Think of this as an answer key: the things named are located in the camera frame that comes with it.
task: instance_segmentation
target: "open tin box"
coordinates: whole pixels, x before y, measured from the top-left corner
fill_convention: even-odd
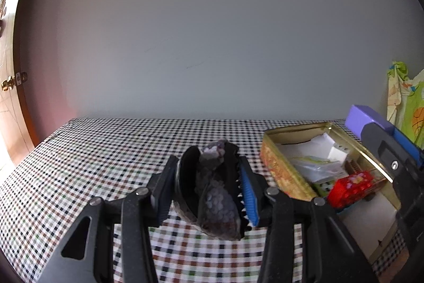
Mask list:
[[[350,150],[349,160],[356,163],[361,171],[370,171],[375,177],[376,190],[398,210],[400,202],[388,180],[382,164],[358,141],[331,122],[287,126],[268,130],[264,133],[260,157],[274,177],[278,187],[290,197],[310,201],[317,196],[308,182],[299,174],[290,161],[280,152],[278,144],[298,144],[326,132],[336,143]]]

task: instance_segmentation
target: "checkered tablecloth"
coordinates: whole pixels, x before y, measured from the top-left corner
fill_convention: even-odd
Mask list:
[[[274,184],[259,159],[266,129],[307,123],[272,120],[123,120],[77,118],[58,129],[0,187],[0,247],[25,282],[36,282],[54,248],[94,196],[124,197],[169,155],[226,138],[252,168]],[[302,234],[295,226],[293,281],[302,275]],[[256,282],[266,230],[237,242],[210,238],[182,221],[171,207],[162,227],[151,229],[158,279],[164,282]],[[404,246],[399,237],[386,258]],[[120,226],[114,234],[114,279],[122,282]],[[381,272],[390,261],[374,266]]]

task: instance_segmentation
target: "door handle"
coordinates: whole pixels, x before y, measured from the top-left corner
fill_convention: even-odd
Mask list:
[[[17,72],[15,76],[9,76],[7,80],[4,80],[1,83],[1,88],[4,92],[9,89],[13,89],[13,87],[20,86],[22,83],[28,80],[28,74],[26,72]]]

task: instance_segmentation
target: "wooden door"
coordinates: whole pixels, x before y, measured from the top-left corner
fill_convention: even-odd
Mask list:
[[[19,0],[0,0],[0,169],[8,171],[39,143],[22,85],[18,33],[23,19],[16,16],[18,9]]]

